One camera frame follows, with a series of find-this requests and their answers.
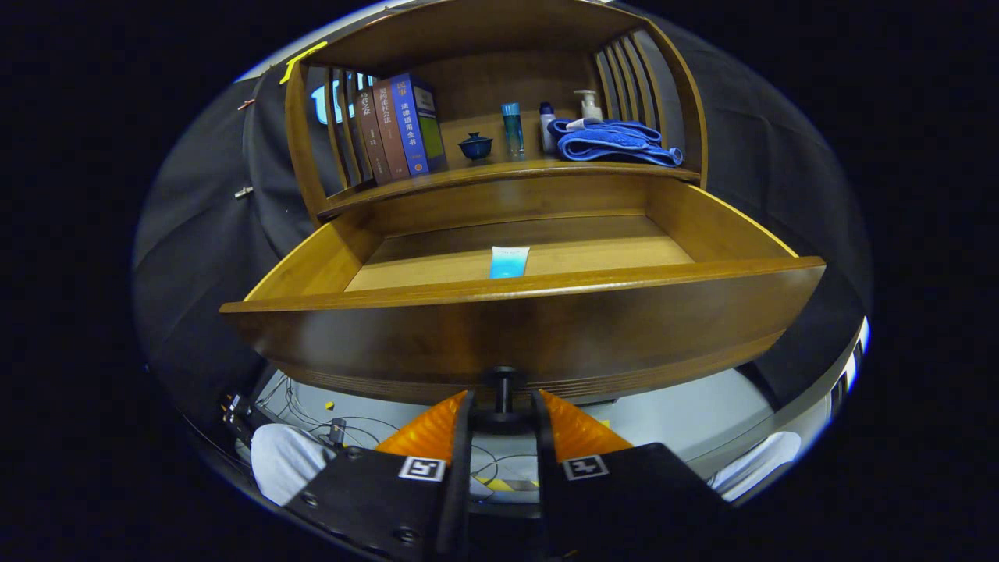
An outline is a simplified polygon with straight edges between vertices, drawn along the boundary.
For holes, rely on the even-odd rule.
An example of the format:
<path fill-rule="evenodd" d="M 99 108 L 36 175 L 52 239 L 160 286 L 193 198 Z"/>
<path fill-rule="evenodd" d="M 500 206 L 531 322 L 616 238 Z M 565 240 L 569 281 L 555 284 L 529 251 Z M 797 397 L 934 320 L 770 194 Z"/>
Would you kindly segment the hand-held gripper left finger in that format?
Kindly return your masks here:
<path fill-rule="evenodd" d="M 465 561 L 475 392 L 435 405 L 375 450 L 340 451 L 290 513 L 379 561 Z"/>

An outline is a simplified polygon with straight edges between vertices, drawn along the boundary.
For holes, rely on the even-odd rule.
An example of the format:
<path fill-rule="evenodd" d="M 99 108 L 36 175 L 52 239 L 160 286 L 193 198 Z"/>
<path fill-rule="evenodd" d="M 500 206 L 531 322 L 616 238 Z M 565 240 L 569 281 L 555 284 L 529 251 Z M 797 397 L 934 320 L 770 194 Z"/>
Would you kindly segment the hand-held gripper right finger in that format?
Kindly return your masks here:
<path fill-rule="evenodd" d="M 567 400 L 531 392 L 549 561 L 679 561 L 731 505 L 661 443 L 635 446 Z"/>

